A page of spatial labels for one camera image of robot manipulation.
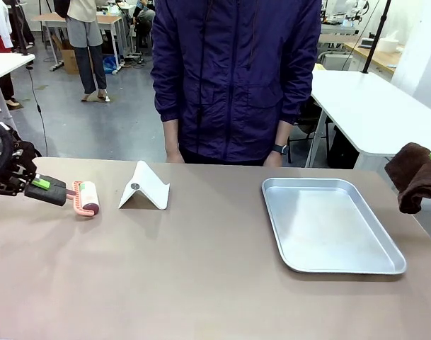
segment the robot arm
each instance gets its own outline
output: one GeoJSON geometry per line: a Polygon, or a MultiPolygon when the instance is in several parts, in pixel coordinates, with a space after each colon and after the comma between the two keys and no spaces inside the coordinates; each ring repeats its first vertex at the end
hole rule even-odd
{"type": "Polygon", "coordinates": [[[63,206],[67,194],[65,182],[39,175],[33,159],[41,157],[30,142],[23,141],[18,133],[0,123],[0,195],[25,196],[63,206]]]}
{"type": "Polygon", "coordinates": [[[346,19],[349,21],[362,21],[363,15],[369,10],[369,2],[367,0],[347,0],[346,3],[346,19]]]}

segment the gray floor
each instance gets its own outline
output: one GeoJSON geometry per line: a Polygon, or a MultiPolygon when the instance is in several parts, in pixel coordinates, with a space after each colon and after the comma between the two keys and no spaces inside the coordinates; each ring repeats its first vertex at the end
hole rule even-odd
{"type": "MultiPolygon", "coordinates": [[[[116,75],[107,75],[112,103],[82,103],[79,76],[68,75],[64,69],[50,72],[51,50],[45,50],[40,39],[37,42],[30,50],[36,56],[32,75],[50,157],[165,161],[161,121],[154,108],[150,62],[142,69],[122,69],[116,75]]],[[[24,107],[12,111],[18,131],[45,155],[42,125],[28,72],[22,67],[12,76],[15,97],[24,107]]],[[[305,134],[294,128],[292,137],[302,138],[305,134]]],[[[303,167],[310,144],[306,140],[293,142],[292,164],[284,158],[283,165],[303,167]]],[[[325,142],[318,149],[314,165],[327,167],[325,142]]],[[[416,217],[431,234],[431,212],[422,212],[416,217]]]]}

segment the silver tray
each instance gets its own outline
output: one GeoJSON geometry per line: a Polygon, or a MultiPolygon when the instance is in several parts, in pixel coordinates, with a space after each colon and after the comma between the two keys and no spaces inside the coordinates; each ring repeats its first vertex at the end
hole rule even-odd
{"type": "Polygon", "coordinates": [[[406,271],[402,253],[351,183],[269,178],[263,194],[281,257],[295,271],[384,275],[406,271]]]}

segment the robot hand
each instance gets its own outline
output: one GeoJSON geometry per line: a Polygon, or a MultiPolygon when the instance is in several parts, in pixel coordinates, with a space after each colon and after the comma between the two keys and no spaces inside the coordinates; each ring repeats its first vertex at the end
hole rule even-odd
{"type": "Polygon", "coordinates": [[[67,194],[65,182],[39,175],[33,159],[42,155],[30,142],[23,141],[18,133],[0,123],[0,195],[25,196],[63,206],[67,194]]]}

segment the brown cloth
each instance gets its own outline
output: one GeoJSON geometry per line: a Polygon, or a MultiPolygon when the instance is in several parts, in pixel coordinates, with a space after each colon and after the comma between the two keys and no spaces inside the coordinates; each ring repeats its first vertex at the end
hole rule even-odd
{"type": "Polygon", "coordinates": [[[431,198],[430,150],[409,143],[385,166],[385,171],[399,191],[399,210],[418,213],[423,198],[431,198]]]}

